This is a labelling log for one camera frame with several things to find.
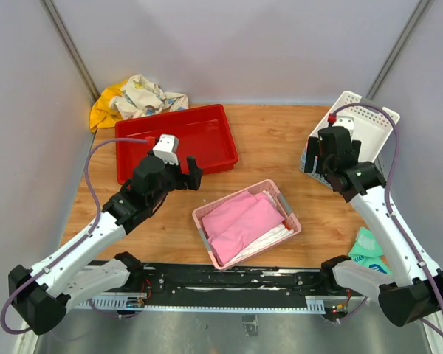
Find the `white folded cloth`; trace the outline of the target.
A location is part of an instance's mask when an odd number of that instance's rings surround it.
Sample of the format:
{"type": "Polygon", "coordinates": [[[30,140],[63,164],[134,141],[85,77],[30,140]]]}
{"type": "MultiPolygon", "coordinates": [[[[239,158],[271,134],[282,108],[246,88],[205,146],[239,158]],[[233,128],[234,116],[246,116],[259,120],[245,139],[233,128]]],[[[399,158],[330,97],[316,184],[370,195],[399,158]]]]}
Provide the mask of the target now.
{"type": "Polygon", "coordinates": [[[278,212],[282,214],[285,219],[282,224],[276,226],[272,230],[269,230],[268,233],[263,234],[258,239],[254,240],[248,246],[243,248],[230,260],[229,264],[231,266],[254,257],[257,254],[284,242],[301,231],[300,222],[292,213],[292,208],[286,202],[285,197],[280,192],[276,193],[271,190],[262,190],[261,192],[268,196],[271,203],[278,209],[278,212]]]}

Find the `light blue perforated basket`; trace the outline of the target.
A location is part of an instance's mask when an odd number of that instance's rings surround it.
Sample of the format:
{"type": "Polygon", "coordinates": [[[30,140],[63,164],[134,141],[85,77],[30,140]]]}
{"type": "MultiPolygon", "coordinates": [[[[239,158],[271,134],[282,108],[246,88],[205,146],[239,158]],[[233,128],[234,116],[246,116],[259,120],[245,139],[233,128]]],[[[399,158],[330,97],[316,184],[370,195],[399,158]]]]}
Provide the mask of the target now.
{"type": "MultiPolygon", "coordinates": [[[[300,162],[300,171],[305,173],[305,166],[306,166],[306,148],[303,149],[303,153],[301,155],[301,162],[300,162]]],[[[316,181],[319,181],[321,184],[327,186],[328,188],[332,188],[332,186],[330,185],[330,183],[321,175],[316,173],[316,167],[317,167],[317,157],[315,157],[314,159],[314,164],[313,164],[313,169],[312,172],[310,173],[306,173],[308,176],[310,176],[311,178],[313,178],[316,181]]]]}

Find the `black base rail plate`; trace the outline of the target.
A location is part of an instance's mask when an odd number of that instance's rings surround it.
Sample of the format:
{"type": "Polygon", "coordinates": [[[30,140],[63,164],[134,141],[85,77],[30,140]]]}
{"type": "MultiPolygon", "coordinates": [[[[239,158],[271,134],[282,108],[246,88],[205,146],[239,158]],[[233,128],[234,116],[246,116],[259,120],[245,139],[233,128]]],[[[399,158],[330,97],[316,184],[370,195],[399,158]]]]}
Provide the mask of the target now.
{"type": "Polygon", "coordinates": [[[307,299],[343,302],[354,291],[328,291],[317,268],[143,263],[127,285],[99,295],[133,296],[160,305],[304,305],[307,299]]]}

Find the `pink basket with cloths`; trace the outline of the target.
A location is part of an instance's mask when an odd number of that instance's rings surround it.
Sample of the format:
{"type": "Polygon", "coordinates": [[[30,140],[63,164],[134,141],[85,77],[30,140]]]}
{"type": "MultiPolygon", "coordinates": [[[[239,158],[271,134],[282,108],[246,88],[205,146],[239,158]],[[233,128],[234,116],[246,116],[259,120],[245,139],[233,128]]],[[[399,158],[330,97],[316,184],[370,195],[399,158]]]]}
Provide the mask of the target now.
{"type": "Polygon", "coordinates": [[[195,209],[193,220],[220,271],[301,232],[298,218],[270,179],[195,209]]]}

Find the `patterned cream cloth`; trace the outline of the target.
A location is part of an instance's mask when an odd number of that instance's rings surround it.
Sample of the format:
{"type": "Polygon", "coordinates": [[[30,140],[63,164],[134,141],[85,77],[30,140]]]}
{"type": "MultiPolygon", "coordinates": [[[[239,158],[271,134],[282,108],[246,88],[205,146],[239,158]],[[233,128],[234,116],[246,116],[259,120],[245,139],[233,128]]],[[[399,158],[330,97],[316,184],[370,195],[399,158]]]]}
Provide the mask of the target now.
{"type": "Polygon", "coordinates": [[[120,94],[110,99],[109,107],[127,120],[188,109],[189,99],[186,94],[163,91],[158,83],[139,74],[122,85],[120,94]]]}

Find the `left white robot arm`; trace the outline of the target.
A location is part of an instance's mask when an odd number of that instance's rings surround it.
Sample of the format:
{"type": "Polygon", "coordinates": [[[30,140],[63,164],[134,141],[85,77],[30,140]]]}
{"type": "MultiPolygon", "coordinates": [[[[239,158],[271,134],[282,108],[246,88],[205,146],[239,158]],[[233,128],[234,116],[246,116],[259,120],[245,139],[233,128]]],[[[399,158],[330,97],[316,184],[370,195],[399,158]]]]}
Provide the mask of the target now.
{"type": "Polygon", "coordinates": [[[2,329],[18,335],[6,324],[12,306],[27,323],[27,329],[42,335],[56,327],[65,315],[85,299],[123,287],[138,290],[143,283],[139,261],[127,252],[105,266],[80,274],[81,269],[111,244],[123,239],[162,206],[174,190],[198,190],[203,171],[194,157],[187,157],[183,173],[173,153],[146,156],[132,177],[76,236],[31,268],[17,265],[8,274],[9,298],[1,310],[2,329]]]}

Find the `white perforated basket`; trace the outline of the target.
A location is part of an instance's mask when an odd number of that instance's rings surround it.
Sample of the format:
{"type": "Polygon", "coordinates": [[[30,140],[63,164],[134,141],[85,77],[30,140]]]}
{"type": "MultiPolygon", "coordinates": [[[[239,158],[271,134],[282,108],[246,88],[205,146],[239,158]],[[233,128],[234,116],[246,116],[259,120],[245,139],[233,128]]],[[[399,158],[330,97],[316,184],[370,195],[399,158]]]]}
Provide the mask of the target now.
{"type": "Polygon", "coordinates": [[[374,105],[378,107],[378,103],[369,102],[367,99],[352,91],[344,91],[337,98],[332,107],[310,133],[310,136],[317,137],[317,132],[321,128],[328,126],[327,119],[330,113],[351,103],[360,103],[360,105],[343,109],[337,113],[337,119],[340,120],[343,117],[352,119],[354,124],[352,139],[361,141],[359,161],[374,162],[388,137],[391,135],[392,127],[389,120],[382,113],[364,107],[364,105],[374,105]]]}

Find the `teal patterned cloth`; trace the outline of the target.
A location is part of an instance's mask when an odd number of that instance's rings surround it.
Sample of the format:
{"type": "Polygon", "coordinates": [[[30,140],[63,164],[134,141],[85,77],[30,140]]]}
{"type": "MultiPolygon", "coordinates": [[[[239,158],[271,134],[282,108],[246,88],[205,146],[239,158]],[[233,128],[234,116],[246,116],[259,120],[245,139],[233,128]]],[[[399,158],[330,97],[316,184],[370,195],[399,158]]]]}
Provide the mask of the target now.
{"type": "Polygon", "coordinates": [[[367,228],[361,227],[348,256],[365,268],[383,274],[392,274],[391,269],[381,259],[383,255],[374,235],[367,228]]]}

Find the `yellow cloth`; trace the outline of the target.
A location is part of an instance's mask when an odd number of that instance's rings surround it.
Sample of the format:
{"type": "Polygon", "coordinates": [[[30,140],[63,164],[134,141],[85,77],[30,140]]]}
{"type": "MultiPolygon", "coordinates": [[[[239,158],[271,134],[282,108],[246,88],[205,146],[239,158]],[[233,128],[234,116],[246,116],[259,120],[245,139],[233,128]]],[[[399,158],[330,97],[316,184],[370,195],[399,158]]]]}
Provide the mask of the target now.
{"type": "Polygon", "coordinates": [[[114,97],[122,95],[121,88],[127,83],[128,78],[105,88],[92,106],[89,115],[89,130],[95,133],[100,128],[113,128],[117,122],[123,120],[120,112],[110,107],[114,97]]]}

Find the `pink folded cloth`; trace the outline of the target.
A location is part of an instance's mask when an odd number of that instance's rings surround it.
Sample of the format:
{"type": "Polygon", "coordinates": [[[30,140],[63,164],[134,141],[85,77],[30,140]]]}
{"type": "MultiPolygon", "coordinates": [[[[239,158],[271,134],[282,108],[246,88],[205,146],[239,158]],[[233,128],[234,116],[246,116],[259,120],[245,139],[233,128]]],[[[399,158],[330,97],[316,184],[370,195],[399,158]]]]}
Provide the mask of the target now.
{"type": "Polygon", "coordinates": [[[245,190],[204,216],[202,225],[218,264],[225,266],[243,248],[283,221],[267,195],[245,190]]]}

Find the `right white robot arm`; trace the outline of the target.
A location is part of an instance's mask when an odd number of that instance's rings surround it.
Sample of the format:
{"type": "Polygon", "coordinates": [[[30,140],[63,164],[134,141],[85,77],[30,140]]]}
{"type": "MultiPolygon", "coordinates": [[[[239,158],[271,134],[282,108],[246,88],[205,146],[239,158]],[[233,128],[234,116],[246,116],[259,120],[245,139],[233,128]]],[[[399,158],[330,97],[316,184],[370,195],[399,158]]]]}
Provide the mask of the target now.
{"type": "Polygon", "coordinates": [[[388,320],[402,327],[443,312],[443,270],[407,229],[376,165],[359,162],[360,147],[346,128],[322,128],[309,137],[305,170],[319,172],[351,204],[375,236],[392,272],[384,274],[337,256],[322,263],[320,287],[329,295],[349,288],[376,300],[388,320]]]}

